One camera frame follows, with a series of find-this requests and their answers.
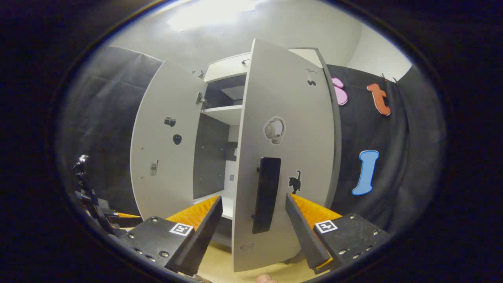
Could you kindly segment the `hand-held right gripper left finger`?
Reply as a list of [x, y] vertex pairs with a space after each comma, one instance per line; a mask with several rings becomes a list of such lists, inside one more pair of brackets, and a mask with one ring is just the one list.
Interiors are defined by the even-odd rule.
[[193, 276], [223, 213], [216, 195], [167, 218], [152, 216], [118, 237], [121, 246], [155, 265]]

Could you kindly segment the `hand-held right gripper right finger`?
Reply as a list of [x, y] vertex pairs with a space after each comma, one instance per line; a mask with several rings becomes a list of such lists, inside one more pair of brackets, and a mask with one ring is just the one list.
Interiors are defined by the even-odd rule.
[[285, 210], [315, 274], [352, 265], [389, 239], [385, 230], [358, 214], [340, 215], [291, 193]]

